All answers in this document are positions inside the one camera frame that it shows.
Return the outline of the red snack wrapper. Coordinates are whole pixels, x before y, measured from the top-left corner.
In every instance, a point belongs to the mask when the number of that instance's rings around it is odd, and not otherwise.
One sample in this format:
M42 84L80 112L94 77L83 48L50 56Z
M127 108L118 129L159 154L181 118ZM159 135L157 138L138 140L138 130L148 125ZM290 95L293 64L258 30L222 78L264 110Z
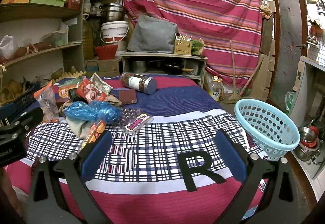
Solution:
M107 95L99 89L95 84L88 80L83 79L77 88L77 94L84 98L87 102L91 101L104 101Z

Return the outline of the silver printed snack wrapper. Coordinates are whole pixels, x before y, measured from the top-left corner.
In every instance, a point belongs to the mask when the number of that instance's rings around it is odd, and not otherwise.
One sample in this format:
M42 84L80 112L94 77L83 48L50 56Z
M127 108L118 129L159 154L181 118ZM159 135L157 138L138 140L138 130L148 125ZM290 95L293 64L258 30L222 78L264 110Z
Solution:
M90 81L106 95L109 95L110 92L114 89L111 85L104 82L97 73L94 73L90 77Z

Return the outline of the grey kitchen counter cabinet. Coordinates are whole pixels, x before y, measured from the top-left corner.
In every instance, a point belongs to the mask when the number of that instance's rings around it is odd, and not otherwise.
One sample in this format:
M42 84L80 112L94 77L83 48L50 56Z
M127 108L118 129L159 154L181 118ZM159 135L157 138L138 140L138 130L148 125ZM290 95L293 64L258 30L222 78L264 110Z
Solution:
M297 128L314 126L318 129L318 150L311 154L298 146L292 154L309 181L315 183L324 174L324 66L302 56L294 91L296 98L289 117Z

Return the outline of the beige crumpled cloth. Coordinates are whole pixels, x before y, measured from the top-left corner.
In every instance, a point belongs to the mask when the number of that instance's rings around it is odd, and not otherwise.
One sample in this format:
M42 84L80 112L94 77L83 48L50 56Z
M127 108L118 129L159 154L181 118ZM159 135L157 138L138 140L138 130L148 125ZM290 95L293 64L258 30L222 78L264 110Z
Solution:
M82 121L80 119L68 118L64 113L65 109L70 106L72 102L70 100L64 102L60 108L59 113L66 119L71 131L80 139L86 139L90 130L90 121Z

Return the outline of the orange yellow snack wrapper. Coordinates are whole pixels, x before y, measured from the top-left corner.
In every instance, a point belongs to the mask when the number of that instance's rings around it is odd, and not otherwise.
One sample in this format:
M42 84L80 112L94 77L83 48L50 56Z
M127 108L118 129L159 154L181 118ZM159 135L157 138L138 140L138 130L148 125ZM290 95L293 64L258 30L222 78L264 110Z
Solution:
M94 143L104 133L106 129L106 123L103 120L93 123L90 126L88 136L83 140L81 144L81 150L85 148L87 144Z

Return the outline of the light blue plastic basket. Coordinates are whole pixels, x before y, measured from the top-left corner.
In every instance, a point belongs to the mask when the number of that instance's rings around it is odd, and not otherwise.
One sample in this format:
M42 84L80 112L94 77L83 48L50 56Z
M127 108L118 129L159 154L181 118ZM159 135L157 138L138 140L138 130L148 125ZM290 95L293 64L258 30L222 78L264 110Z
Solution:
M241 99L236 102L234 113L238 123L270 161L278 161L299 145L300 134L295 123L264 101Z

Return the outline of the dark blue plastic crate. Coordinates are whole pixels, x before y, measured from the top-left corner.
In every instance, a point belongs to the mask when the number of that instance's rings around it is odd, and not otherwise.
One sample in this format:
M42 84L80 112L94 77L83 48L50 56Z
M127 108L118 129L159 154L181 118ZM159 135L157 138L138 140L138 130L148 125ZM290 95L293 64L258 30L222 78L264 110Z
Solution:
M36 99L34 93L40 89L40 83L37 82L17 99L6 103L1 107L1 120L7 119L9 123L18 118L29 106L31 106Z

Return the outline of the black R letter sticker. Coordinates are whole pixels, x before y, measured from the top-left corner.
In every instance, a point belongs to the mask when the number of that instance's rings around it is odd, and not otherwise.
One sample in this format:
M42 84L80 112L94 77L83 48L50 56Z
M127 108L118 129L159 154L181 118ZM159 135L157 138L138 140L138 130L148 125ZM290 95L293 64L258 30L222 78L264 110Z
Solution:
M187 159L194 158L194 157L203 158L204 163L202 165L189 167L187 164ZM212 165L212 158L205 151L193 151L188 153L180 153L177 154L177 160L188 192L197 191L196 185L192 178L193 173L199 173L205 175L209 177L211 180L213 180L216 184L222 184L226 182L226 179L223 176L209 171Z

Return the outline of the blue plastic bag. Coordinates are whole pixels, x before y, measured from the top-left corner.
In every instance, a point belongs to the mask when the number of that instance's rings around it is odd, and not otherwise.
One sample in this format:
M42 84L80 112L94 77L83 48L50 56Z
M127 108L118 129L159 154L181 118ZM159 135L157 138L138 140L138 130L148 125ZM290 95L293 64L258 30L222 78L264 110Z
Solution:
M122 112L116 106L105 101L91 101L88 104L75 101L65 108L64 114L70 119L104 121L106 124L111 124L121 117Z

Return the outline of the clear orange-top plastic bag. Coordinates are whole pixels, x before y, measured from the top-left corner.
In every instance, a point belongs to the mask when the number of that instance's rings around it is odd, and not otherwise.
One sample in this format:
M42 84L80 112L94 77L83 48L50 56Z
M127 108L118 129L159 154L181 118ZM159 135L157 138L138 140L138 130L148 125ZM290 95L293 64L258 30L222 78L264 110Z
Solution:
M55 93L52 89L52 82L34 93L34 98L43 111L43 121L58 119L60 114L56 104Z

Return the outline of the steel bowls stack with red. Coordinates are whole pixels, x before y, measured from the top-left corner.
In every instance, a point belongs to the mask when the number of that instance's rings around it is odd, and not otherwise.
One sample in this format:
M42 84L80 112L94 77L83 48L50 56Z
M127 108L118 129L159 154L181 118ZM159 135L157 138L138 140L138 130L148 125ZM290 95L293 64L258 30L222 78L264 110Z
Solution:
M320 154L320 141L316 133L309 127L299 128L300 142L294 153L301 161L307 162Z

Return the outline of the clear bubble blister tray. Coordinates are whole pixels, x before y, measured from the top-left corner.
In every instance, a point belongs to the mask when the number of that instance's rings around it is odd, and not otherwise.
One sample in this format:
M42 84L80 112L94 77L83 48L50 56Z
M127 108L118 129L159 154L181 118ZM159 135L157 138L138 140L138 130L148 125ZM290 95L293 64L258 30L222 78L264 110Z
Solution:
M124 128L129 123L133 122L143 111L140 108L122 107L121 116L112 125L116 128Z

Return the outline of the striped checkered tablecloth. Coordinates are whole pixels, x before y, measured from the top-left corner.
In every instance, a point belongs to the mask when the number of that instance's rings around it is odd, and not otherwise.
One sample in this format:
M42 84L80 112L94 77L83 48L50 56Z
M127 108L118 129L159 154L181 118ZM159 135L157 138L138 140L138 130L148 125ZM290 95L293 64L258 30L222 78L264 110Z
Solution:
M111 146L85 185L112 223L216 223L241 186L215 145L217 131L249 153L245 130L206 91L185 78L155 77L152 95L138 93L137 104L152 120L133 133L106 124ZM25 138L26 157L1 167L2 223L87 223L58 161L80 153L78 138L66 119L40 122ZM210 172L226 179L216 184L193 173L197 191L188 192L177 154L205 151Z

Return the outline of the green orange snack packet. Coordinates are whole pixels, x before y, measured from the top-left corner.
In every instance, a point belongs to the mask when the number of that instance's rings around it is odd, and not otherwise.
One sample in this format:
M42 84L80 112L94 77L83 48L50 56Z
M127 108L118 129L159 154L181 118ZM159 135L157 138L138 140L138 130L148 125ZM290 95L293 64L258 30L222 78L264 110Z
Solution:
M68 97L68 91L71 89L76 89L79 87L80 83L86 78L86 76L81 76L78 78L73 78L71 80L65 81L58 85L58 95L62 98Z

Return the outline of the pink candy wrapper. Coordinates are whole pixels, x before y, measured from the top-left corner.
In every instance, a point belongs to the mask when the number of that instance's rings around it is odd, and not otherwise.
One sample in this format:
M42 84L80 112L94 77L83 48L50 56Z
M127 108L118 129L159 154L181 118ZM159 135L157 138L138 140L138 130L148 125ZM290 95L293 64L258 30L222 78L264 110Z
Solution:
M124 126L124 129L127 133L133 133L140 129L142 126L147 124L152 120L152 117L148 114L140 114L138 115L134 121L129 122L127 125Z

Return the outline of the yellow oil bottle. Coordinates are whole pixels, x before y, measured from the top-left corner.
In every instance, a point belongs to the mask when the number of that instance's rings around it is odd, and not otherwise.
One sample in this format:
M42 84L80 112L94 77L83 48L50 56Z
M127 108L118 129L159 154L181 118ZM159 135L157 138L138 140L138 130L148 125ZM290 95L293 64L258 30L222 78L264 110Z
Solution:
M223 81L218 76L214 76L208 84L208 94L214 101L220 101L223 96Z

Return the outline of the yellow egg carton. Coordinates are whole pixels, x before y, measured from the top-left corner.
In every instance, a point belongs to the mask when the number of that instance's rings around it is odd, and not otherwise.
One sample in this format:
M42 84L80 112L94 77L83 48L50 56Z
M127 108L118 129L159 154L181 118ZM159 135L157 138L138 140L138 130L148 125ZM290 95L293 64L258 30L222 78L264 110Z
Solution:
M71 72L64 72L62 75L60 75L58 78L53 79L52 82L56 83L59 82L60 80L64 79L64 78L79 78L81 76L84 76L86 74L86 72L75 72L75 73L71 73Z

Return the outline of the white plastic bag on shelf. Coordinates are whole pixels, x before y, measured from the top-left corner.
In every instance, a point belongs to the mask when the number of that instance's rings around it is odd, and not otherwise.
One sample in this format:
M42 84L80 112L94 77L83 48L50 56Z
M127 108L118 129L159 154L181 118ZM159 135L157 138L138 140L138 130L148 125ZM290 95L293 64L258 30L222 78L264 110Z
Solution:
M0 49L2 56L6 59L10 59L18 49L14 36L5 35L1 40Z

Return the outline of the glass jar with metal lid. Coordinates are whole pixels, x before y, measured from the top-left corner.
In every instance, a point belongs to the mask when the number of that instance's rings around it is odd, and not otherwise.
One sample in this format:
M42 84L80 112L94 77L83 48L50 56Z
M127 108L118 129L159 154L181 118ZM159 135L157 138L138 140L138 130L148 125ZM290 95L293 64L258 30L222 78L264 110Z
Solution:
M136 73L122 73L120 76L120 82L124 87L134 89L147 95L154 94L158 87L155 78Z

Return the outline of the red plastic basin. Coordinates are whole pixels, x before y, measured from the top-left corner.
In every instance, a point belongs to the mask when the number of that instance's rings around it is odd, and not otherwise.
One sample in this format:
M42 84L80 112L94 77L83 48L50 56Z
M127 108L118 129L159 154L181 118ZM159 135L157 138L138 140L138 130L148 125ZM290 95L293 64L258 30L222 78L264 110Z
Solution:
M95 52L99 60L111 60L116 56L118 45L96 46Z

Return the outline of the black frying pan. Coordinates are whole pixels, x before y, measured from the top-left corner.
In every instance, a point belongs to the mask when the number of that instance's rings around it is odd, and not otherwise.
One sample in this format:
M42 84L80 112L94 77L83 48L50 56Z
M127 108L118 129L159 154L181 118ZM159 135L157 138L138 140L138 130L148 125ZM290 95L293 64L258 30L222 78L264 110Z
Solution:
M166 74L173 76L179 76L183 72L192 72L193 70L193 68L183 68L183 66L176 66L171 64L166 64L164 68Z

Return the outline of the grey low shelf unit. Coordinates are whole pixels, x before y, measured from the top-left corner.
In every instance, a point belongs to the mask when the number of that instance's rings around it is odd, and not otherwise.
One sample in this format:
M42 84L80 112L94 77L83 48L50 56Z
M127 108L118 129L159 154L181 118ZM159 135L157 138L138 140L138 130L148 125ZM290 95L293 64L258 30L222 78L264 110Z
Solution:
M192 72L183 72L184 76L203 87L207 57L177 55L174 53L125 52L121 55L123 70L138 74L166 74L166 64L193 68Z

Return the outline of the green leafy vegetables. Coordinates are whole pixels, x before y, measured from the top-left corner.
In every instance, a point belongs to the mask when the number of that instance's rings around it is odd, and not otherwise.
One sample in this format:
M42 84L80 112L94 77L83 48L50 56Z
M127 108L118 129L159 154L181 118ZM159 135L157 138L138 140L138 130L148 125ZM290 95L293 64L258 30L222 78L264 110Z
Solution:
M204 51L204 41L202 38L198 40L192 40L191 54L194 56L200 56Z

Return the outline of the wooden utensil holder box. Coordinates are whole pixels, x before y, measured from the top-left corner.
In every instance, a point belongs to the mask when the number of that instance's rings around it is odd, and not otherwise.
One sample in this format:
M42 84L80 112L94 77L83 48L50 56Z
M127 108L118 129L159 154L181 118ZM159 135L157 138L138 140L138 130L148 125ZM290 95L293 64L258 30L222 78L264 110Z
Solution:
M177 55L191 55L192 53L191 38L188 38L187 35L176 33L174 53Z

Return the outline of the white plastic bucket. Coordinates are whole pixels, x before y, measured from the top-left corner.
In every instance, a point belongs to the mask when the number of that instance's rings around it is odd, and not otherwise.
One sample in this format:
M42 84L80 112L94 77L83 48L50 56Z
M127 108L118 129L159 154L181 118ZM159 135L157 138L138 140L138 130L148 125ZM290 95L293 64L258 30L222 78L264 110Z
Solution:
M129 31L126 21L107 22L101 25L100 38L105 44L112 44L123 40Z

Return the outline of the green plastic tray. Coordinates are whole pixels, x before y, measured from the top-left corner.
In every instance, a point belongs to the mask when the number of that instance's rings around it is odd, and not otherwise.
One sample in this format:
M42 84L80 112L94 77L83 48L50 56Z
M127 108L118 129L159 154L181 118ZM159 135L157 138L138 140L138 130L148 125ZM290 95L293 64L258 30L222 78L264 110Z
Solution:
M65 0L29 0L29 3L45 4L57 7L64 7L65 2Z

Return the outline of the grey cloth cover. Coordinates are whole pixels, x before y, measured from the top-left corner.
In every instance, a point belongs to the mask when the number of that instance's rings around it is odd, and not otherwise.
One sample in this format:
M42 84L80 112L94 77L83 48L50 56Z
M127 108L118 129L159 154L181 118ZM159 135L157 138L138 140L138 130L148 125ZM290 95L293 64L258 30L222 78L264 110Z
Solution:
M138 17L133 34L128 43L130 52L173 53L177 24L141 15Z

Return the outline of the stainless steel pots stack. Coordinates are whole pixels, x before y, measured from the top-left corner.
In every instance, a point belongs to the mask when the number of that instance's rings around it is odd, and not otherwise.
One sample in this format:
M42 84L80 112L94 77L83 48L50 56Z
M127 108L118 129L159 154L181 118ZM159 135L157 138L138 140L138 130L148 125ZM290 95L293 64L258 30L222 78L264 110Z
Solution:
M126 9L118 3L106 3L100 6L101 22L123 21L125 18Z

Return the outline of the brown framed door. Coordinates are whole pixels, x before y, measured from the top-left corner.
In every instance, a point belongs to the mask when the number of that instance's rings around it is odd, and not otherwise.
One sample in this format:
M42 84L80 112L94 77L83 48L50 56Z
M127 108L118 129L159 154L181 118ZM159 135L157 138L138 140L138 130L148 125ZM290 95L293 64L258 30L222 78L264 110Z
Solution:
M295 85L301 56L307 55L306 0L275 0L275 66L267 102L285 111L285 95Z

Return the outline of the red striped hanging curtain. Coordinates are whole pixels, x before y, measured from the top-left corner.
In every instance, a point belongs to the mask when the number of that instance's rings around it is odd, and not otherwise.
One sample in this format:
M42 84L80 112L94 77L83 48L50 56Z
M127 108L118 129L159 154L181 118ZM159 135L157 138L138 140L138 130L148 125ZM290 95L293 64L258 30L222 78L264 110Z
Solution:
M204 41L207 71L233 84L230 40L234 48L236 85L248 81L258 63L261 0L124 0L129 20L141 15L166 19L181 33Z

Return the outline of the wooden wall shelf unit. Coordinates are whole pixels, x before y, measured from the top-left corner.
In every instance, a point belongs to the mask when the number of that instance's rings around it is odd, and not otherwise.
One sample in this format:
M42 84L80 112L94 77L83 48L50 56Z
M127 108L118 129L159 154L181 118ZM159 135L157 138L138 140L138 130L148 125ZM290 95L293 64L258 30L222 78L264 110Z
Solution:
M65 0L64 7L34 3L1 4L1 40L12 35L16 53L1 54L1 101L22 94L24 81L46 82L64 72L84 70L84 0Z

